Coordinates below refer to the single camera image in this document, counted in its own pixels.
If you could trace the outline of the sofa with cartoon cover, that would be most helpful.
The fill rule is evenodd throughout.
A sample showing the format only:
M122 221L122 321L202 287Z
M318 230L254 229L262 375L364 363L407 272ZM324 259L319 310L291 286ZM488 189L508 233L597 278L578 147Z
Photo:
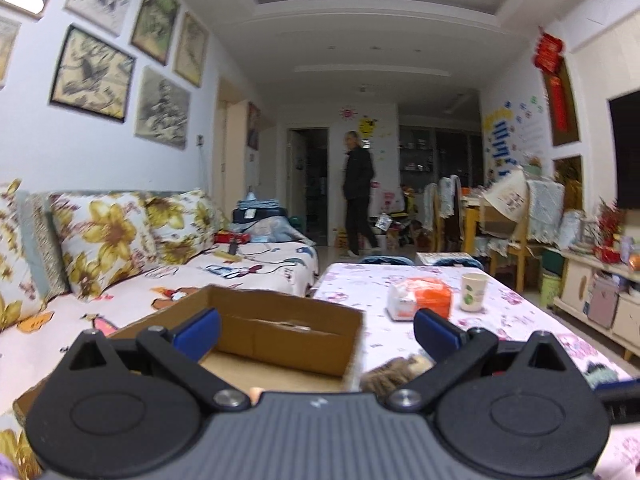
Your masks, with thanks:
M311 242L216 242L224 216L201 190L32 194L1 187L1 407L9 411L83 330L111 335L215 285L301 297Z

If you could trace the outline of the orange tissue pack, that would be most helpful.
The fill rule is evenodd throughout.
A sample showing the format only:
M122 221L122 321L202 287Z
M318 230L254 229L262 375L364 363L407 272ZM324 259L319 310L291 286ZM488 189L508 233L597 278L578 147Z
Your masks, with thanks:
M451 301L451 288L438 278L406 278L390 284L385 310L395 322L412 321L421 309L449 318Z

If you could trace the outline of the framed pencil portrait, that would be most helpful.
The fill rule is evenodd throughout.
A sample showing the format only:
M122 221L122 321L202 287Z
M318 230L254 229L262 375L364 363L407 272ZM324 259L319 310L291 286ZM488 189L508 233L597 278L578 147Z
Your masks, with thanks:
M191 93L145 66L139 92L134 135L184 150Z

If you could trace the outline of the framed cartoon drawing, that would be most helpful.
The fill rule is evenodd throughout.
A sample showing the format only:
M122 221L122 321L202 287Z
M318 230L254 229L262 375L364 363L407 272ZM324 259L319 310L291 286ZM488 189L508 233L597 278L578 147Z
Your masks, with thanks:
M123 124L136 58L71 24L56 63L49 104Z

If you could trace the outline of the pink cartoon tablecloth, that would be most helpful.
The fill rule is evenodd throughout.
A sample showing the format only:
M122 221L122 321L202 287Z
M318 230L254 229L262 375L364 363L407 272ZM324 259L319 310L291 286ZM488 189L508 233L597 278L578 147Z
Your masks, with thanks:
M630 370L611 360L602 348L590 344L581 333L539 309L506 285L488 278L483 309L465 312L460 308L462 276L465 268L434 266L370 266L370 264L334 263L318 281L314 296L363 312L364 329L360 344L359 369L372 370L398 356L410 356L420 350L408 322L394 322L386 312L390 288L407 278L432 276L452 289L450 322L461 328L484 327L501 339L523 341L535 330L552 333L582 372L593 370L604 376L612 370L619 380L632 377Z

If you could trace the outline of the brown ribbed plush hat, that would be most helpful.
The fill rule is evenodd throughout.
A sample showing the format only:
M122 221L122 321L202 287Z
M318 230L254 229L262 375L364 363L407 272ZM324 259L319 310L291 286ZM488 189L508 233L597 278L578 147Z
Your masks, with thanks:
M364 373L359 388L383 399L397 388L427 372L434 363L422 354L412 354L408 358L395 358Z

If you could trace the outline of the white tv cabinet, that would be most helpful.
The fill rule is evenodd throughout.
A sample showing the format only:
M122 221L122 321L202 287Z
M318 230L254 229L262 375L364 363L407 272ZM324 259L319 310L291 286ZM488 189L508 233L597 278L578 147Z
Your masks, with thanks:
M604 263L567 250L559 295L551 309L562 311L639 356L639 272L628 264Z

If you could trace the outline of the white paper cup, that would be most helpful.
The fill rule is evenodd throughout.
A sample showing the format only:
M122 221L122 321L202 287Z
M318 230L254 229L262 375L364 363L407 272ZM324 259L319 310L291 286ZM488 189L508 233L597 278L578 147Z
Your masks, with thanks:
M483 310L487 283L488 276L484 273L465 273L461 279L460 309L465 312L480 312Z

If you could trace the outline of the floral sofa cushion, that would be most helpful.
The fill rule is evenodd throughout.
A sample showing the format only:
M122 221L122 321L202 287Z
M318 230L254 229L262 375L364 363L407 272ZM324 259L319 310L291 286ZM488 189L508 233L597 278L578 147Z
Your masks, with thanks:
M160 262L151 222L138 193L50 196L70 290L93 300L109 287Z
M199 188L144 200L151 231L162 263L186 264L214 246L224 227L224 214Z

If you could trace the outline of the person in black clothes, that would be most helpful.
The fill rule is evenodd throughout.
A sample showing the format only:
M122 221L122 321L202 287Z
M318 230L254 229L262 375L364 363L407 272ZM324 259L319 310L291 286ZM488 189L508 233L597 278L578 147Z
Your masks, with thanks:
M359 256L359 237L362 235L373 250L378 250L369 223L371 182L375 176L372 157L360 141L357 131L345 134L347 158L343 179L343 195L346 204L345 230L349 255Z

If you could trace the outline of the wooden chair with cloth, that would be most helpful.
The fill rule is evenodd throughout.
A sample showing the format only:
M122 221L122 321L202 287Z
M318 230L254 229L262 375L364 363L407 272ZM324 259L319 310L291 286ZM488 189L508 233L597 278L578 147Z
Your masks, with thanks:
M515 290L525 286L526 260L556 244L564 210L565 186L531 176L523 167L510 170L480 196L480 229L489 236L489 273L501 260L515 259Z

